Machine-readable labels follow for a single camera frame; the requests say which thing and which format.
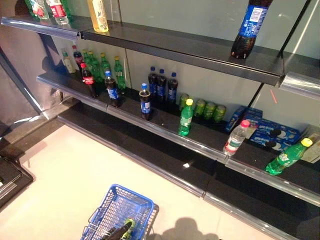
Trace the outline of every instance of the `yellow bottle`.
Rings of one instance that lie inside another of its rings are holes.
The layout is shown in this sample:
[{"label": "yellow bottle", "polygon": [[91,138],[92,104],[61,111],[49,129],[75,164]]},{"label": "yellow bottle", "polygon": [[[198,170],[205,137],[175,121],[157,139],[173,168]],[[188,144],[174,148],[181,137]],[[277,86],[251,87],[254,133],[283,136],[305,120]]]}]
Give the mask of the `yellow bottle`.
[{"label": "yellow bottle", "polygon": [[91,15],[92,25],[96,32],[108,32],[107,15],[103,0],[87,0]]}]

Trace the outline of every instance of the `white floor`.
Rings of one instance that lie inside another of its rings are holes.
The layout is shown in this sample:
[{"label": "white floor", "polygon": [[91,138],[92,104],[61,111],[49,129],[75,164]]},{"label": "white floor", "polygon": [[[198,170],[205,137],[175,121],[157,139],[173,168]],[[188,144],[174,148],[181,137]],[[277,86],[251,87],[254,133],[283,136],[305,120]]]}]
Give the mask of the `white floor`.
[{"label": "white floor", "polygon": [[150,239],[273,239],[67,126],[20,161],[35,181],[0,212],[1,240],[80,239],[112,184],[158,204]]}]

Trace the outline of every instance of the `cola bottle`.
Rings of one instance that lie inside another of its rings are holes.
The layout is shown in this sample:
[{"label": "cola bottle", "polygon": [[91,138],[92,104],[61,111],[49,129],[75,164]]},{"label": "cola bottle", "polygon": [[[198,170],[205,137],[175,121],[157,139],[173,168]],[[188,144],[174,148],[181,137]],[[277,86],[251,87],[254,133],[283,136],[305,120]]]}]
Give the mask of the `cola bottle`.
[{"label": "cola bottle", "polygon": [[237,59],[246,59],[249,56],[272,1],[249,0],[242,25],[231,49],[231,56]]}]

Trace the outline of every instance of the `green can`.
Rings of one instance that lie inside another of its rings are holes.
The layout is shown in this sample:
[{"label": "green can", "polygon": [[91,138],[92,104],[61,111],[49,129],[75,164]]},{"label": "green can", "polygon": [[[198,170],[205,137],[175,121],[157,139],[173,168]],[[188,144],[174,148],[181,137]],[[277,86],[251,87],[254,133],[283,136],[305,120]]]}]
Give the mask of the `green can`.
[{"label": "green can", "polygon": [[224,116],[226,114],[226,111],[227,111],[227,108],[223,105],[218,105],[216,108],[215,108],[215,111],[213,113],[213,116],[212,116],[212,119],[213,121],[217,124],[217,123],[220,123],[223,119],[224,119]]},{"label": "green can", "polygon": [[179,104],[179,110],[181,111],[185,106],[187,99],[189,98],[189,95],[186,93],[182,93],[180,96],[180,104]]},{"label": "green can", "polygon": [[205,120],[210,120],[212,116],[214,115],[215,109],[217,105],[214,104],[213,102],[208,102],[205,105],[204,111],[203,111],[203,118]]},{"label": "green can", "polygon": [[206,107],[205,100],[199,99],[198,101],[196,101],[195,110],[194,110],[194,114],[193,115],[195,117],[197,117],[197,118],[201,117],[202,114],[204,114],[205,107]]}]

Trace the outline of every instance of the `red bottle cap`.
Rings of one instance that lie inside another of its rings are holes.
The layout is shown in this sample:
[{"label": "red bottle cap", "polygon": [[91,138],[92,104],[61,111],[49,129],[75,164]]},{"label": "red bottle cap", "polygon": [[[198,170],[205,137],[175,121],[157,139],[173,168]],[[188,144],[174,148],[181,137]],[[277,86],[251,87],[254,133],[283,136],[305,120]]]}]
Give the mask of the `red bottle cap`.
[{"label": "red bottle cap", "polygon": [[248,128],[250,126],[250,122],[248,120],[242,120],[241,127]]}]

